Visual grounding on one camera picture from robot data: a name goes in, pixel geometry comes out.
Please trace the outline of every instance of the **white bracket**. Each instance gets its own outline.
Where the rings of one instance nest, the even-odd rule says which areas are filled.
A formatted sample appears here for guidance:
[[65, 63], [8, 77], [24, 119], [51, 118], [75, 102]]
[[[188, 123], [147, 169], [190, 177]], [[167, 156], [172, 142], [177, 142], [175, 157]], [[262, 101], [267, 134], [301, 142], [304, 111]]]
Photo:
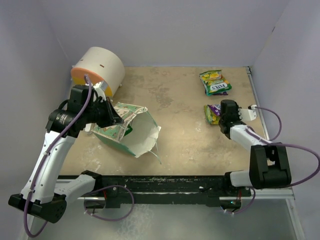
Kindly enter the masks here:
[[242, 121], [253, 121], [257, 118], [257, 113], [252, 109], [239, 108], [239, 117]]
[[263, 139], [267, 143], [271, 143], [269, 140], [266, 140], [253, 132], [252, 130], [248, 129], [248, 131], [251, 132], [251, 134], [256, 135], [258, 139], [251, 136], [246, 132], [248, 126], [247, 125], [235, 125], [230, 128], [230, 139], [235, 141], [236, 143], [240, 144], [242, 147], [244, 147], [248, 152], [251, 150], [251, 146], [254, 145], [266, 145], [265, 143], [261, 142], [259, 139]]
[[95, 187], [96, 180], [89, 175], [81, 174], [67, 184], [54, 189], [55, 194], [66, 195], [65, 200], [70, 204], [84, 194], [91, 192]]

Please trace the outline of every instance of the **cardboard piece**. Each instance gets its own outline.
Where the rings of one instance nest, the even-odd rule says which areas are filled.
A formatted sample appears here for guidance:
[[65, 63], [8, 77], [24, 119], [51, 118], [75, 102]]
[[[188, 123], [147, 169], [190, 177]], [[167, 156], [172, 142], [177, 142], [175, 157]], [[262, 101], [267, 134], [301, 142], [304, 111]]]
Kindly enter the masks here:
[[129, 153], [138, 158], [155, 146], [161, 127], [157, 125], [148, 109], [144, 106], [118, 102], [113, 106], [123, 118], [124, 124], [100, 128], [97, 125], [92, 132], [103, 143]]

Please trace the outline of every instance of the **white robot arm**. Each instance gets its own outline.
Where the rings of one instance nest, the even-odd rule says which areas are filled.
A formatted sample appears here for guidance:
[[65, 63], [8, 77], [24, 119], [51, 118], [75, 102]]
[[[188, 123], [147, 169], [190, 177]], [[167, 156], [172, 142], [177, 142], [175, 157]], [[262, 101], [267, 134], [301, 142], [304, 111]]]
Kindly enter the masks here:
[[279, 188], [291, 183], [291, 172], [286, 148], [257, 135], [242, 121], [257, 117], [256, 105], [242, 109], [233, 100], [221, 101], [219, 126], [225, 136], [250, 152], [249, 170], [227, 172], [225, 176], [234, 187], [255, 189]]
[[[86, 125], [87, 129], [90, 129], [88, 124], [96, 123], [99, 127], [105, 128], [123, 123], [123, 119], [114, 110], [110, 99], [105, 96], [101, 88], [103, 88], [103, 83], [97, 83], [93, 87], [91, 98], [84, 112], [48, 152], [48, 147], [83, 108], [89, 95], [89, 87], [87, 85], [74, 86], [71, 89], [70, 99], [64, 101], [58, 109], [50, 114], [46, 125], [47, 132], [45, 133], [44, 143], [34, 170], [22, 191], [19, 194], [11, 195], [8, 201], [9, 205], [24, 210], [27, 202], [28, 214], [56, 223], [65, 212], [67, 204], [101, 187], [99, 179], [101, 176], [94, 172], [85, 171], [64, 187], [55, 188], [68, 151], [74, 144], [79, 132]], [[30, 192], [32, 192], [32, 195], [27, 201]]]

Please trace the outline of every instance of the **beige table surface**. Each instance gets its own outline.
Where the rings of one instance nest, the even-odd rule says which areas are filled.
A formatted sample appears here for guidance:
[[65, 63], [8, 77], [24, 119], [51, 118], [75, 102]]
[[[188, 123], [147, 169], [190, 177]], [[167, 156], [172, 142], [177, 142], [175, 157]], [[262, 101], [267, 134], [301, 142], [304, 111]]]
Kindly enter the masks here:
[[[218, 125], [207, 123], [204, 105], [223, 99], [243, 108], [255, 104], [250, 80], [244, 67], [221, 67], [232, 90], [228, 96], [206, 96], [199, 73], [212, 69], [217, 68], [126, 67], [113, 101], [148, 108], [162, 127], [157, 141], [162, 164], [150, 152], [134, 158], [81, 132], [60, 174], [90, 170], [102, 175], [223, 175], [247, 169], [249, 152], [225, 137]], [[259, 118], [247, 124], [263, 136]]]

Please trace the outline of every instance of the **white wall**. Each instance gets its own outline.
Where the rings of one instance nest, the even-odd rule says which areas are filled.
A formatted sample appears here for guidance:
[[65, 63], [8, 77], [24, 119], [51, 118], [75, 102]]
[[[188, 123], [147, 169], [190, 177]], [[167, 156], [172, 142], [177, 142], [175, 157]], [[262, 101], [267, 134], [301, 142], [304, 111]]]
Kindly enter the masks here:
[[[320, 152], [320, 1], [292, 0], [285, 8], [265, 48], [253, 66], [253, 81], [261, 106], [283, 119], [279, 140]], [[265, 114], [271, 136], [277, 120]], [[288, 150], [293, 180], [308, 176], [316, 158]], [[294, 187], [298, 213], [309, 240], [320, 236], [320, 175]]]
[[289, 0], [41, 0], [73, 64], [89, 47], [127, 66], [251, 66]]
[[71, 64], [37, 0], [0, 5], [0, 238], [13, 240], [22, 212], [8, 200], [34, 168], [49, 113], [66, 96]]

